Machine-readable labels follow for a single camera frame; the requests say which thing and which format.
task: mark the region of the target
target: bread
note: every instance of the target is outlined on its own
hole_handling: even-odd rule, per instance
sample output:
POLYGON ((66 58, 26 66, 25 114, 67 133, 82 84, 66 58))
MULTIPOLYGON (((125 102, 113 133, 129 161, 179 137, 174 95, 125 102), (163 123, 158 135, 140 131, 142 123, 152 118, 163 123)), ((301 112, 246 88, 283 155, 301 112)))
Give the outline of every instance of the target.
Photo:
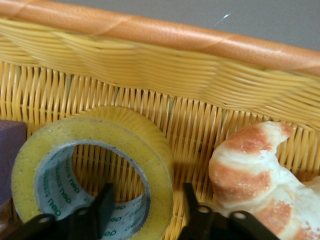
POLYGON ((247 211, 281 240, 320 240, 320 177, 306 186, 276 157, 291 134, 288 124, 267 121, 219 145, 209 161, 214 210, 247 211))
POLYGON ((20 223, 12 218, 11 205, 12 198, 0 205, 0 239, 6 238, 20 226, 20 223))

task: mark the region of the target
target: wicker basket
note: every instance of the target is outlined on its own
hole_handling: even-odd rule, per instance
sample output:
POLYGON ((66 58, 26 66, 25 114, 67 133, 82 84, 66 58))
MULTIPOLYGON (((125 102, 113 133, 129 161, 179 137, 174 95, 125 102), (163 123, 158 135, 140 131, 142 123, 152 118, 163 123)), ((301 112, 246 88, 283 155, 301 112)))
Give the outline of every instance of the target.
MULTIPOLYGON (((319 175, 320 52, 50 1, 2 0, 0 16, 1 120, 25 122, 29 137, 53 121, 114 105, 141 113, 166 134, 174 209, 165 240, 176 239, 185 224, 182 183, 193 183, 198 200, 210 202, 209 159, 242 127, 291 124, 294 134, 277 152, 280 164, 301 181, 319 175)), ((142 182, 118 158, 78 146, 78 180, 95 194, 97 175, 115 182, 118 201, 134 198, 142 182)))

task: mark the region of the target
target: yellow wicker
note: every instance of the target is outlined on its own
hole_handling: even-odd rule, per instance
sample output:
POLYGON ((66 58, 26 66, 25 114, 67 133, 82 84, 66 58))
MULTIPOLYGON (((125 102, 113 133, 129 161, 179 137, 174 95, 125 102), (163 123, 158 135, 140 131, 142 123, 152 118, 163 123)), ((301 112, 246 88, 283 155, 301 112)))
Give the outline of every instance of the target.
MULTIPOLYGON (((182 183, 192 182, 198 200, 210 202, 209 159, 242 127, 291 124, 292 136, 278 149, 280 164, 301 181, 319 175, 319 75, 0 18, 1 120, 27 123, 30 137, 48 123, 106 105, 141 113, 169 141, 174 209, 164 240, 176 239, 185 224, 182 183)), ((97 182, 115 182, 117 200, 126 201, 139 195, 143 184, 119 158, 79 145, 73 167, 88 192, 97 193, 97 182)))

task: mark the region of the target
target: purple sponge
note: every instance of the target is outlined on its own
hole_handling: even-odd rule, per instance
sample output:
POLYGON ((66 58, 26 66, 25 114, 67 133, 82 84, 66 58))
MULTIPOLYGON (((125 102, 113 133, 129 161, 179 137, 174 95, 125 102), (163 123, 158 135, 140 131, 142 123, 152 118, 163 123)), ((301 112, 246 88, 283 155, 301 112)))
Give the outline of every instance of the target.
POLYGON ((0 205, 11 198, 11 172, 19 149, 26 141, 26 124, 0 120, 0 205))

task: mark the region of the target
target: masking tape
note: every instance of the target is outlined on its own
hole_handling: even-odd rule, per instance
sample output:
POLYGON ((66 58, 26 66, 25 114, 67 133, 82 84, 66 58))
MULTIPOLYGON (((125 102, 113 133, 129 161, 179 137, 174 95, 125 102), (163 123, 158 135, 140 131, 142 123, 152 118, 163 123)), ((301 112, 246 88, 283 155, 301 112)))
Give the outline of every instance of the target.
POLYGON ((96 107, 53 122, 26 141, 15 160, 11 183, 21 220, 41 213, 62 219, 93 201, 72 170, 72 154, 80 144, 98 145, 124 157, 145 188, 138 198, 116 204, 102 239, 160 239, 172 218, 172 153, 151 121, 116 106, 96 107))

